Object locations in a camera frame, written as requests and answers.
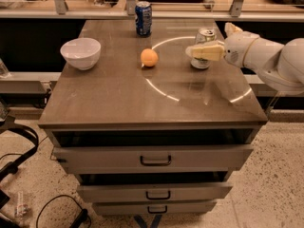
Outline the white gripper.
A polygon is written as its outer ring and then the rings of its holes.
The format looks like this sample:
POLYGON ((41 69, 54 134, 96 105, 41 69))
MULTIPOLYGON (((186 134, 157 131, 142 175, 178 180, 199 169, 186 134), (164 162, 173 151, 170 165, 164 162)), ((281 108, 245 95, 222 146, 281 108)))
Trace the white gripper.
MULTIPOLYGON (((260 36, 252 32, 242 31, 241 28, 230 22, 225 24, 224 31, 227 36, 224 45, 219 41, 213 41, 211 46, 199 49, 201 56, 208 61, 219 61, 224 57, 229 64, 243 67, 246 52, 260 36)), ((195 52, 195 45, 187 47, 185 50, 185 53, 191 58, 195 52)))

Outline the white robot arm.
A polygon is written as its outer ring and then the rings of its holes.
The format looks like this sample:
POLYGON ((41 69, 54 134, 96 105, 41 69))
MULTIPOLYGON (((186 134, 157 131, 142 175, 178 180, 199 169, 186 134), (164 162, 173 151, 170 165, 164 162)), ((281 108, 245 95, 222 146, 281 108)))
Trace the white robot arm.
POLYGON ((252 70, 267 86, 281 94, 304 92, 304 39, 283 45, 242 30, 232 23, 224 27, 226 39, 196 44, 185 53, 207 61, 225 59, 230 65, 252 70))

